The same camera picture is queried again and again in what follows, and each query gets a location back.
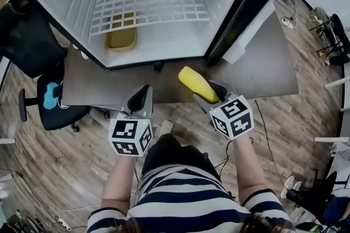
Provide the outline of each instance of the wooden floor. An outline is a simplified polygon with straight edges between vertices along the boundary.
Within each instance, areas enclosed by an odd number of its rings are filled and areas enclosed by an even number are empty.
[[[293,6],[280,0],[275,2],[278,17],[291,16]],[[307,11],[297,1],[297,7]],[[258,100],[270,138],[270,146],[282,180],[291,174],[306,184],[311,184],[313,168],[322,172],[328,162],[328,147],[313,143],[313,138],[336,135],[341,87],[324,89],[324,84],[340,78],[339,68],[326,68],[324,58],[316,55],[320,42],[306,27],[306,17],[298,14],[296,30],[284,28],[292,53],[299,95],[262,98]],[[38,217],[45,226],[62,209],[74,209],[100,202],[104,183],[112,170],[115,155],[107,141],[106,123],[99,116],[87,116],[80,123],[80,133],[70,128],[47,132],[42,129],[37,107],[28,108],[28,121],[22,123],[18,112],[18,92],[24,87],[28,97],[35,95],[36,82],[26,77],[14,65],[8,72],[0,95],[0,137],[16,139],[12,145],[0,146],[0,167],[18,170],[31,191],[47,208],[32,195],[21,178],[2,183],[0,197],[6,213],[20,209],[32,217]],[[262,119],[254,101],[255,129],[250,133],[254,148],[265,170],[269,186],[276,192],[282,190],[271,154],[267,148]],[[158,104],[154,110],[154,122],[170,119],[175,123],[173,134],[182,144],[192,144],[202,152],[208,152],[212,162],[225,158],[226,141],[208,125],[209,119],[193,103]],[[222,181],[237,195],[234,158],[224,169]],[[140,174],[143,160],[137,161]],[[283,201],[291,211],[293,204]],[[86,224],[91,207],[81,211],[62,212],[70,226]],[[54,231],[64,231],[54,225]],[[75,229],[83,232],[84,228]]]

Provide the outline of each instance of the forearm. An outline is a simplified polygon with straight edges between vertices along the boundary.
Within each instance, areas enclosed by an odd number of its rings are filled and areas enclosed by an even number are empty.
[[[234,140],[237,168],[238,197],[240,202],[255,191],[266,189],[266,181],[248,134]]]
[[[104,187],[101,207],[117,206],[127,212],[130,206],[132,178],[136,157],[118,156],[113,172]]]

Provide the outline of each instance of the hair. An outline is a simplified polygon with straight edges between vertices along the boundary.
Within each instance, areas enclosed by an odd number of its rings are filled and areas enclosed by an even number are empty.
[[[238,233],[288,233],[293,232],[281,226],[272,225],[258,215],[250,216],[241,226]],[[124,225],[111,229],[109,233],[150,233],[138,226],[135,218],[129,219]]]

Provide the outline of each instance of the gray tabletop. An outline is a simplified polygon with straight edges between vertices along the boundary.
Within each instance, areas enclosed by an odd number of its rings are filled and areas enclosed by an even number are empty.
[[[221,59],[212,68],[199,60],[167,62],[161,73],[152,65],[104,70],[69,49],[63,84],[63,103],[111,107],[142,84],[154,89],[155,103],[193,102],[191,91],[178,79],[189,66],[207,79],[232,84],[245,98],[298,94],[293,58],[276,13],[263,23],[246,47],[246,53],[233,65]]]

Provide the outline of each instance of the black shorts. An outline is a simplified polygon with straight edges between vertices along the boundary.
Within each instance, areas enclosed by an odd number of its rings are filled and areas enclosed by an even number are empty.
[[[213,164],[207,156],[204,156],[193,145],[182,147],[171,134],[165,134],[161,136],[157,143],[148,150],[142,168],[142,174],[169,164],[194,166],[207,171],[221,181]]]

